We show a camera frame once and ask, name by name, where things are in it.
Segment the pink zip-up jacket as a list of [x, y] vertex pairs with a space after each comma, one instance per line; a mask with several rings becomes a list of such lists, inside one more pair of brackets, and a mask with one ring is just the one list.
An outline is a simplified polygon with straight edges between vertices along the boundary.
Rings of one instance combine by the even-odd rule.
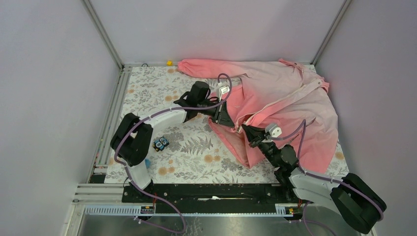
[[305, 169], [326, 172], [338, 141], [337, 113], [329, 99], [329, 83], [298, 62], [223, 61], [184, 59], [178, 70], [195, 78], [217, 78], [225, 73], [238, 77], [241, 84], [232, 88], [227, 110], [235, 127], [213, 121], [212, 130], [246, 167], [264, 159], [258, 148], [251, 148], [241, 126], [265, 128], [276, 123], [282, 129], [278, 148], [290, 144], [301, 150]]

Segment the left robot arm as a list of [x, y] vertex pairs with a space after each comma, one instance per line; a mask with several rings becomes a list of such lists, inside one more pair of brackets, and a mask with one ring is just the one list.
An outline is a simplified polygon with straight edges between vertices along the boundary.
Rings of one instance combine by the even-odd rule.
[[115, 152], [114, 160], [124, 166], [129, 181], [135, 186], [133, 194], [140, 202], [147, 202], [152, 197], [153, 190], [149, 186], [152, 179], [145, 164], [149, 149], [161, 151], [168, 144], [156, 138], [156, 134], [187, 122], [198, 113], [208, 116], [214, 122], [233, 127], [226, 103], [231, 95], [231, 87], [231, 84], [222, 86], [216, 96], [210, 97], [209, 85], [197, 81], [190, 91], [185, 92], [169, 108], [143, 118], [133, 113], [123, 117], [111, 139], [110, 147]]

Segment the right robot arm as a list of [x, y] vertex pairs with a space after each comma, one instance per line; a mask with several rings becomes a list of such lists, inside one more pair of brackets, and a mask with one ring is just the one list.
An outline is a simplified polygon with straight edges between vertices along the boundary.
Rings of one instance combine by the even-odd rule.
[[266, 128], [243, 125], [242, 129], [249, 146], [258, 148], [274, 167], [276, 179], [284, 186], [284, 200], [293, 203], [301, 199], [326, 207], [362, 234], [369, 233], [383, 220], [386, 203], [358, 175], [330, 177], [306, 170], [300, 164], [300, 149], [294, 150], [290, 144], [276, 146], [275, 141], [283, 140], [277, 124]]

